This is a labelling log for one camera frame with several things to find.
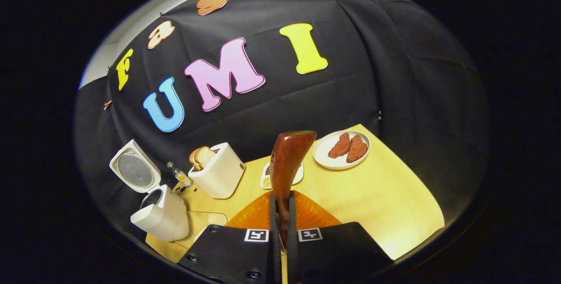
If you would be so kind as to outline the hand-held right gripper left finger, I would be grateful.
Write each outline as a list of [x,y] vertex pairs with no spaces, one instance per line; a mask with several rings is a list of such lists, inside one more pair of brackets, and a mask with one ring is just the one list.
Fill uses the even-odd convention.
[[210,224],[178,263],[219,284],[280,284],[281,244],[277,204],[269,193],[265,216],[269,228],[235,228]]

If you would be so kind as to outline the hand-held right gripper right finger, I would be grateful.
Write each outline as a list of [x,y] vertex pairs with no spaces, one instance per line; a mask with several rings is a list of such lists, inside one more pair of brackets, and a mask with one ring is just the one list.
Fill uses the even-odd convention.
[[358,222],[297,229],[296,197],[289,196],[287,282],[351,284],[377,274],[393,260]]

